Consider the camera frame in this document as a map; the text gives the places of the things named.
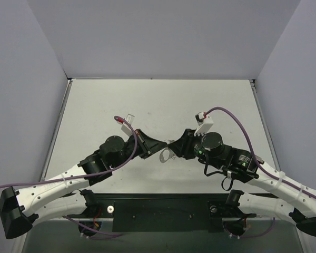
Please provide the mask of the metal key holder plate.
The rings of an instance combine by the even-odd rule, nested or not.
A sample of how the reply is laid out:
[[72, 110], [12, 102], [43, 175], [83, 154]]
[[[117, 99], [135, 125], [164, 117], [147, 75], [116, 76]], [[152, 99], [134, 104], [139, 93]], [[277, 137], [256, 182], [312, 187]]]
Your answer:
[[[175, 140], [170, 139], [164, 140], [167, 145], [173, 143], [174, 141]], [[176, 154], [169, 148], [169, 146], [165, 147], [159, 155], [159, 160], [161, 163], [166, 163], [167, 161], [174, 159], [176, 159]]]

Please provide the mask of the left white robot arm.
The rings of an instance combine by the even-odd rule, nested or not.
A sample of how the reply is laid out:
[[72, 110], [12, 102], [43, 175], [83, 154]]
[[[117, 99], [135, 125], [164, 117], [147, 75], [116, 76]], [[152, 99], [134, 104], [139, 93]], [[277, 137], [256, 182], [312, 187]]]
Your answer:
[[167, 147], [140, 129], [127, 141], [113, 135], [99, 149], [65, 172], [39, 185], [4, 189], [0, 197], [0, 218], [6, 239], [17, 238], [44, 220], [67, 215], [95, 217], [102, 212], [89, 189], [133, 158], [146, 159]]

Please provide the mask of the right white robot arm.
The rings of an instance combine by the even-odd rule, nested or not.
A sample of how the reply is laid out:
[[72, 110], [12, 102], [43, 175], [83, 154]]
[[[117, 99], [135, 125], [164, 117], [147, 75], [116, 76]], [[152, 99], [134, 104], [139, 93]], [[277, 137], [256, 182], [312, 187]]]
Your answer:
[[187, 129], [168, 148], [178, 157], [198, 159], [214, 167], [231, 182], [235, 180], [261, 188], [272, 194], [262, 197], [241, 190], [228, 188], [221, 212], [232, 216], [270, 216], [294, 224], [300, 231], [316, 237], [316, 190], [290, 179], [260, 158], [254, 158], [247, 150], [223, 143], [215, 132], [195, 136]]

